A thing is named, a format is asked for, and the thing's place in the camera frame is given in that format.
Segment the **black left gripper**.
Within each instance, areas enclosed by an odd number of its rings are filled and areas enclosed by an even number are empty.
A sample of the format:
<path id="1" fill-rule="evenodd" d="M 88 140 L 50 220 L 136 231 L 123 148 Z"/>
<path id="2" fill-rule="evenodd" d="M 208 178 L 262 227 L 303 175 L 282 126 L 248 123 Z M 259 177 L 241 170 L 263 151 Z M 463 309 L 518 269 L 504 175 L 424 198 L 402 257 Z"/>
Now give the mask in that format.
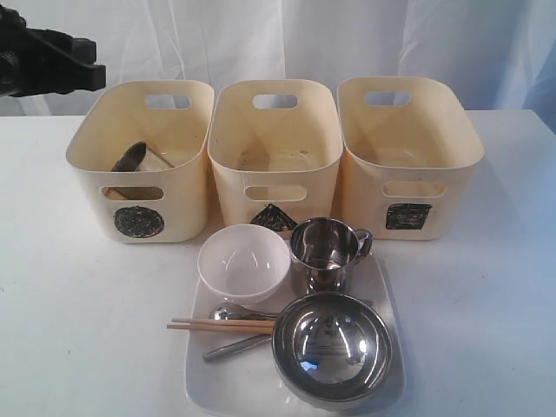
<path id="1" fill-rule="evenodd" d="M 105 65 L 58 64 L 44 71 L 40 85 L 39 56 L 45 41 L 80 63 L 96 62 L 96 42 L 72 37 L 56 30 L 29 28 L 26 20 L 10 8 L 1 9 L 1 96 L 69 94 L 75 90 L 96 91 L 106 87 Z"/>

